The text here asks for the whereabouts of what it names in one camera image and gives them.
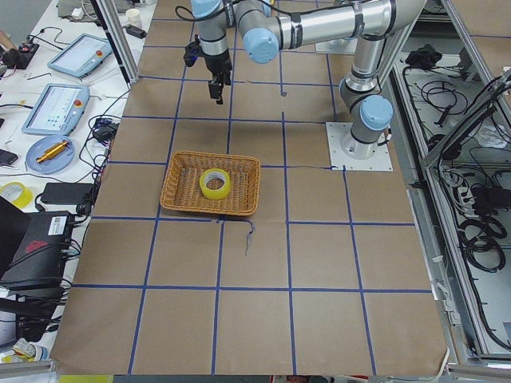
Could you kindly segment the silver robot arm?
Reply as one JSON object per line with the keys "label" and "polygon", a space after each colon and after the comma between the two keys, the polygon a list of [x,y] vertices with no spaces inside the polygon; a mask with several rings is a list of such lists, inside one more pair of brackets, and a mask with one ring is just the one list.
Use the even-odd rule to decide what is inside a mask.
{"label": "silver robot arm", "polygon": [[194,1],[192,21],[198,36],[184,53],[186,66],[202,57],[212,75],[210,97],[223,102],[223,88],[231,83],[232,63],[226,31],[236,27],[246,54],[267,64],[283,50],[337,39],[357,41],[351,71],[339,92],[352,115],[350,131],[340,140],[343,152],[355,160],[371,158],[389,128],[393,107],[376,93],[381,79],[386,39],[416,21],[423,1],[345,1],[303,12],[278,11],[271,15],[267,1]]}

